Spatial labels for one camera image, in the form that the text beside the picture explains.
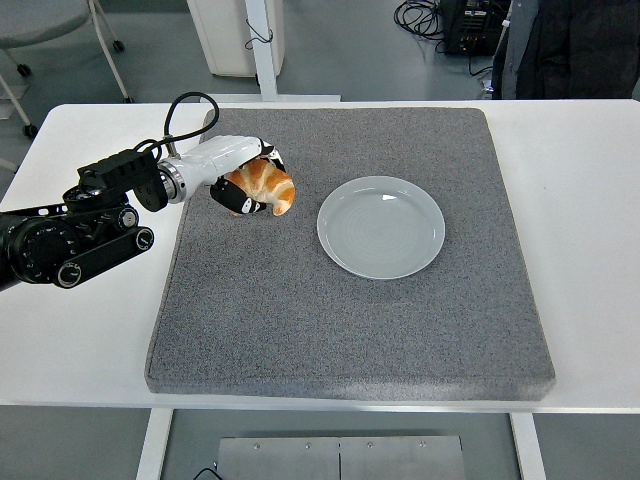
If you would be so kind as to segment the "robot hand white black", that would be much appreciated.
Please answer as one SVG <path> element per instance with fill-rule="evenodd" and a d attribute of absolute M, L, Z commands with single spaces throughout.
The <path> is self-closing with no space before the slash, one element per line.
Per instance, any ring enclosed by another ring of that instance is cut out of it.
<path fill-rule="evenodd" d="M 163 164 L 171 203 L 189 199 L 201 185 L 235 215 L 272 208 L 281 216 L 296 189 L 276 148 L 257 137 L 216 136 Z"/>

